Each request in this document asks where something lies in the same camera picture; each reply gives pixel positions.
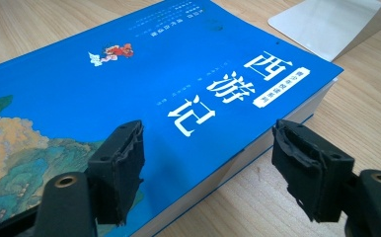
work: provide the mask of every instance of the book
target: book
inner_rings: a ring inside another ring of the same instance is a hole
[[[170,0],[0,64],[0,222],[83,171],[141,119],[146,163],[126,225],[153,235],[313,114],[343,70],[207,0]]]

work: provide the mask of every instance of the blue book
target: blue book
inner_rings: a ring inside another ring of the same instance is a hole
[[[343,70],[207,0],[164,1],[0,64],[0,222],[84,171],[141,119],[146,162],[126,225],[153,235],[303,121]]]

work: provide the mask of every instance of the white chinese character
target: white chinese character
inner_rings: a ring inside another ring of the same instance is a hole
[[[193,99],[193,101],[188,101],[185,99],[185,103],[183,105],[181,105],[180,107],[178,107],[177,109],[175,109],[174,111],[172,112],[169,112],[168,114],[168,117],[178,117],[176,120],[175,120],[175,126],[179,129],[179,131],[181,131],[185,136],[187,137],[190,137],[191,134],[194,132],[194,129],[193,130],[187,130],[183,125],[182,125],[182,121],[184,121],[185,119],[189,118],[189,117],[195,117],[197,118],[196,120],[196,123],[201,125],[202,123],[204,123],[205,121],[207,121],[209,118],[211,117],[215,117],[215,111],[212,111],[210,110],[204,103],[202,103],[200,100],[199,100],[199,96],[196,95]],[[204,115],[203,117],[199,117],[197,116],[193,110],[189,110],[187,111],[186,113],[182,114],[181,113],[187,109],[188,107],[191,107],[193,104],[198,104],[200,103],[204,108],[207,109],[207,113],[206,115]]]
[[[235,71],[231,74],[231,78],[228,77],[228,74],[225,74],[222,81],[214,81],[206,89],[215,92],[216,97],[223,97],[222,102],[225,104],[236,99],[243,101],[243,96],[250,96],[250,92],[255,93],[256,91],[253,88],[253,83],[246,84],[242,76],[239,79],[236,76],[237,73]]]
[[[285,70],[286,67],[283,65],[280,65],[280,63],[285,63],[290,66],[292,66],[291,61],[283,61],[280,58],[277,58],[270,53],[264,51],[268,55],[268,58],[265,58],[263,55],[258,56],[257,58],[251,60],[250,62],[246,63],[244,67],[249,67],[255,70],[257,73],[261,74],[262,76],[265,77],[265,80],[268,81],[272,79],[274,76],[279,74],[281,71]],[[264,73],[260,72],[257,70],[254,66],[261,66],[261,67],[266,67],[265,71],[268,72],[268,75],[265,75]]]

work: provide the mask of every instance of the light wood tabletop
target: light wood tabletop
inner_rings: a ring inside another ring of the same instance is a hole
[[[0,63],[157,1],[0,0]],[[291,41],[267,19],[300,0],[215,0],[241,19]],[[354,173],[381,170],[381,31],[335,61],[344,69],[311,129],[355,158]],[[344,236],[339,223],[311,223],[267,152],[158,236]]]

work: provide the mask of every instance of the thick book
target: thick book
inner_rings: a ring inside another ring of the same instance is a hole
[[[0,222],[141,119],[145,165],[126,225],[153,235],[303,121],[343,70],[207,0],[170,0],[0,64]]]

